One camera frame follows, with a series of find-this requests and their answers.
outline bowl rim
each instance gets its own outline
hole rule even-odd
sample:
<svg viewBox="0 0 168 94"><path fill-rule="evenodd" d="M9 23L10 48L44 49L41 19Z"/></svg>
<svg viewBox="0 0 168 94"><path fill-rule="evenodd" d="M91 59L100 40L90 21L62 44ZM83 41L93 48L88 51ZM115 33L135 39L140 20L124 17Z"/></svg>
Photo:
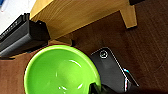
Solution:
<svg viewBox="0 0 168 94"><path fill-rule="evenodd" d="M46 48L41 49L39 52L37 52L29 61L25 73L24 73L24 89L25 89L25 93L28 93L28 75L31 69L31 66L33 65L34 61L41 55L44 54L45 52L49 51L49 50L55 50L55 49L62 49L62 50L67 50L67 51L71 51L77 55L79 55L81 58L83 58L90 66L90 68L92 69L94 75L95 75L95 82L98 86L99 89L101 89L101 81L100 81L100 76L98 73L97 68L95 67L94 63L90 60L90 58L88 56L86 56L83 52L81 52L80 50L74 48L74 47L70 47L70 46L66 46L66 45L52 45L52 46L48 46Z"/></svg>

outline wooden table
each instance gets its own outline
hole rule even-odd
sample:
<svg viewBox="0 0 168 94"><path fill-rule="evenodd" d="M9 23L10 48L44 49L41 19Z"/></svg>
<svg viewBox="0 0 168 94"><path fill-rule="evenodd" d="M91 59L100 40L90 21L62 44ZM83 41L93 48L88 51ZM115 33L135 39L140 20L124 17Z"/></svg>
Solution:
<svg viewBox="0 0 168 94"><path fill-rule="evenodd" d="M53 40L116 11L121 12L127 28L137 25L129 0L36 0L30 18L46 22Z"/></svg>

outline floor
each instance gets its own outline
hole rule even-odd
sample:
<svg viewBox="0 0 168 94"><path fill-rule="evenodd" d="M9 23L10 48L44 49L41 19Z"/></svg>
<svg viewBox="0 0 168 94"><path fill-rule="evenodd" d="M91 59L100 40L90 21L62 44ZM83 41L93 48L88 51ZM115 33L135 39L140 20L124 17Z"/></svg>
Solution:
<svg viewBox="0 0 168 94"><path fill-rule="evenodd" d="M143 93L168 94L168 1L136 5L138 27L126 29L119 12L66 35L87 55L109 47ZM25 68L36 52L0 61L0 94L24 94Z"/></svg>

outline table leg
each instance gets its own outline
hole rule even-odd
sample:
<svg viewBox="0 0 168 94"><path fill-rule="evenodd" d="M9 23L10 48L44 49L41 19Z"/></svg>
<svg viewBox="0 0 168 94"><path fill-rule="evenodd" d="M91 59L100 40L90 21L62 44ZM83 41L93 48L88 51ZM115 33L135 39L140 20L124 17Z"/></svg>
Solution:
<svg viewBox="0 0 168 94"><path fill-rule="evenodd" d="M126 28L137 26L135 6L128 5L120 10Z"/></svg>

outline plastic bowl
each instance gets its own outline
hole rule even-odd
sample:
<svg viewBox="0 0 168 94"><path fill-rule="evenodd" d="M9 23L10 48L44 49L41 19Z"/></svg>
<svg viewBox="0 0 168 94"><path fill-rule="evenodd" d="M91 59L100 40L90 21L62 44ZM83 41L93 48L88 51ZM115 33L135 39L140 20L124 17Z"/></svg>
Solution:
<svg viewBox="0 0 168 94"><path fill-rule="evenodd" d="M26 94L88 94L89 85L101 87L93 62L81 51L54 45L39 51L24 76Z"/></svg>

